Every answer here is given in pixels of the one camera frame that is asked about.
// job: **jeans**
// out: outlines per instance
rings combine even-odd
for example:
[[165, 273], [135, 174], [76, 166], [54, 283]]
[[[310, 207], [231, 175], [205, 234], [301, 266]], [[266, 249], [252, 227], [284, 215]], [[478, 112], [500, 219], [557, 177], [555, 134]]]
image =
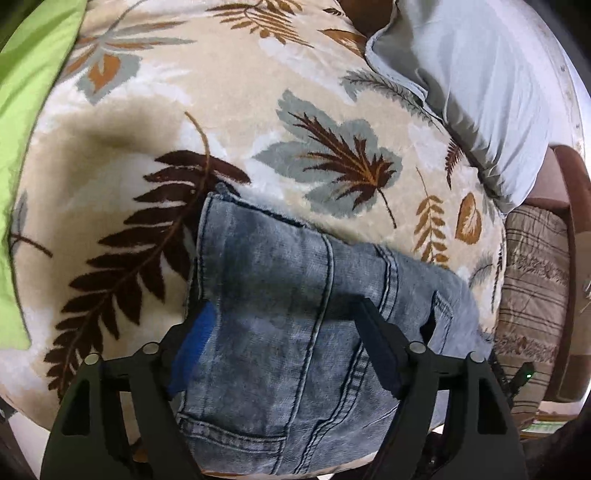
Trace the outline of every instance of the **jeans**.
[[[301, 474], [379, 449], [398, 401], [380, 386], [349, 318], [351, 295], [371, 299], [410, 341], [423, 341], [420, 329], [434, 319], [436, 353], [491, 351], [454, 273], [210, 194], [189, 304], [208, 299], [215, 326], [177, 415], [202, 468]], [[433, 426], [446, 403], [440, 392]]]

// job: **bed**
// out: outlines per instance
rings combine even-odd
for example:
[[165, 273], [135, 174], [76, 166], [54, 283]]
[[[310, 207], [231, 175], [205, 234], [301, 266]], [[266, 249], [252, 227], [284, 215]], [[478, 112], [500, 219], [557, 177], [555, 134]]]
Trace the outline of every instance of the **bed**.
[[22, 168], [10, 246], [31, 347], [0, 351], [0, 395], [49, 429], [89, 352], [128, 355], [182, 321], [200, 187], [218, 182], [449, 268], [492, 334], [503, 219], [365, 42], [330, 0], [90, 1]]

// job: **green cloth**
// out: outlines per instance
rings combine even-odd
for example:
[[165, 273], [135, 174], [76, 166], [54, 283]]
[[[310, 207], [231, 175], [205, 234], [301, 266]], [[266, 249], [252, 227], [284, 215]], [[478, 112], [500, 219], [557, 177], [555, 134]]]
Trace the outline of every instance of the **green cloth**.
[[0, 348], [31, 345], [8, 249], [12, 207], [33, 125], [72, 49], [85, 10], [86, 0], [44, 0], [0, 51]]
[[43, 0], [2, 0], [0, 2], [0, 51], [23, 20]]

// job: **blanket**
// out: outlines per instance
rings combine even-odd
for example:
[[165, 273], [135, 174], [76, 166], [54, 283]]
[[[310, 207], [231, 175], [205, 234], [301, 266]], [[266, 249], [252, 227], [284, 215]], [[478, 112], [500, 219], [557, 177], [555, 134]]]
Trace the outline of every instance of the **blanket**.
[[12, 5], [0, 22], [0, 230], [4, 232], [0, 244], [0, 348], [30, 345], [15, 298], [8, 254], [11, 210], [27, 141], [74, 43], [86, 0], [47, 0], [27, 16], [38, 3], [28, 0]]
[[454, 271], [492, 333], [501, 218], [365, 41], [330, 0], [90, 1], [24, 160], [11, 254], [31, 348], [0, 351], [0, 395], [50, 427], [88, 353], [129, 355], [182, 321], [219, 182]]

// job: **brown striped fabric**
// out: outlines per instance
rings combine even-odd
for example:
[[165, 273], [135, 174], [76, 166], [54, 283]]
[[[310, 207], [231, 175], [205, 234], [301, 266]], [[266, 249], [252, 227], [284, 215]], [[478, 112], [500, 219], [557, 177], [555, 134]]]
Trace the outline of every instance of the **brown striped fabric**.
[[507, 268], [495, 332], [500, 365], [511, 378], [528, 361], [535, 375], [515, 398], [517, 425], [531, 421], [550, 381], [569, 302], [567, 226], [523, 205], [507, 216]]

